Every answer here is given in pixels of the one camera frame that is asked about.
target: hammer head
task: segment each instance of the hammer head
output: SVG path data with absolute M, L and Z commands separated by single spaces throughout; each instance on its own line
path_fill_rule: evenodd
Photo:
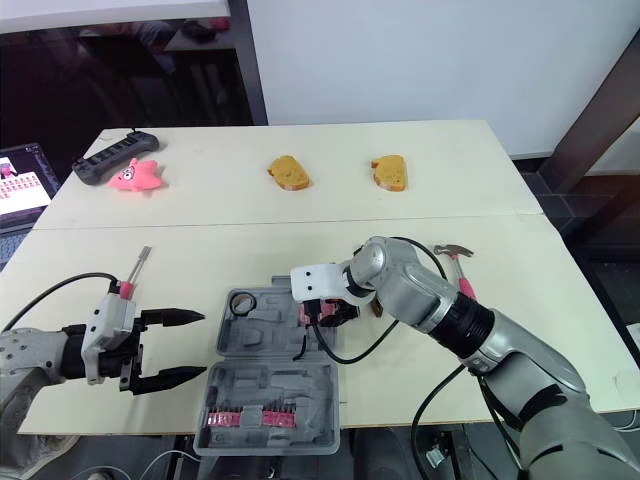
M 444 253 L 450 257 L 454 255 L 464 255 L 465 257 L 473 256 L 473 252 L 471 250 L 461 247 L 460 245 L 436 245 L 433 247 L 433 253 L 436 255 Z

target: hammer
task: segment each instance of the hammer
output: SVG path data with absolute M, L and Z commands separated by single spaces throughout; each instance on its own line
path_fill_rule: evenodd
M 456 270 L 458 275 L 458 288 L 462 293 L 464 293 L 467 297 L 476 299 L 476 294 L 473 292 L 473 288 L 471 288 L 471 283 L 467 280 L 467 277 L 464 276 L 462 272 L 462 267 L 460 266 L 460 260 L 458 259 L 458 255 L 464 255 L 465 257 L 473 256 L 473 252 L 467 248 L 461 247 L 460 245 L 436 245 L 433 249 L 433 253 L 436 255 L 440 255 L 444 253 L 451 257 L 453 261 L 453 267 Z

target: gray plastic toolbox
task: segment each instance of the gray plastic toolbox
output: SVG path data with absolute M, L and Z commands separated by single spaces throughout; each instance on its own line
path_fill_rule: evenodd
M 255 299 L 245 315 L 231 310 L 240 293 Z M 293 361 L 306 330 L 299 309 L 289 277 L 274 277 L 271 288 L 229 293 L 217 346 L 227 360 L 209 374 L 194 441 L 198 455 L 329 455 L 338 450 L 338 370 L 319 350 L 311 329 L 306 353 Z M 334 328 L 322 333 L 329 346 L 335 345 Z M 210 415 L 219 411 L 236 412 L 234 426 L 211 426 Z M 265 411 L 283 412 L 286 419 L 295 419 L 295 426 L 264 425 Z

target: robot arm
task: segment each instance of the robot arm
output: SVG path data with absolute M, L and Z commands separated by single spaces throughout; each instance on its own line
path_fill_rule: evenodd
M 377 295 L 392 317 L 456 354 L 482 378 L 505 421 L 521 430 L 521 463 L 530 478 L 640 478 L 640 464 L 593 412 L 571 363 L 425 268 L 407 242 L 373 237 L 351 260 L 299 267 L 291 280 L 300 302 L 341 298 L 366 305 Z
M 0 467 L 23 468 L 37 452 L 37 439 L 18 435 L 41 388 L 67 379 L 85 378 L 89 385 L 120 377 L 120 391 L 133 395 L 168 390 L 195 378 L 205 367 L 175 367 L 142 376 L 141 334 L 149 325 L 184 325 L 204 318 L 176 308 L 142 310 L 112 285 L 86 324 L 59 332 L 18 328 L 0 333 Z

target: white wall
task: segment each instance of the white wall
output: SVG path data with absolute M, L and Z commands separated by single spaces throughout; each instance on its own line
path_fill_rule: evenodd
M 484 118 L 551 152 L 640 27 L 638 0 L 248 0 L 270 124 Z
M 640 173 L 640 118 L 602 154 L 587 175 L 638 173 Z

